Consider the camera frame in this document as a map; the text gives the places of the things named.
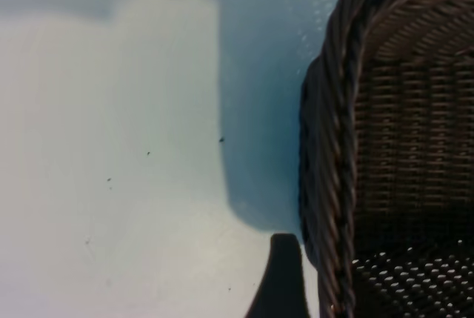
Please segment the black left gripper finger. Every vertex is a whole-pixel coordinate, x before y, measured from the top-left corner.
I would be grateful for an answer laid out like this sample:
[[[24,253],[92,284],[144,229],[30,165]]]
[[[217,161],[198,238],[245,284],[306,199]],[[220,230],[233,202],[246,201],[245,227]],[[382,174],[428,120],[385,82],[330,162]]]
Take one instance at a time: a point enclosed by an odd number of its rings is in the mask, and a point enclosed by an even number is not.
[[[304,318],[309,315],[298,240],[290,233],[275,233],[270,238],[264,275],[246,316]]]

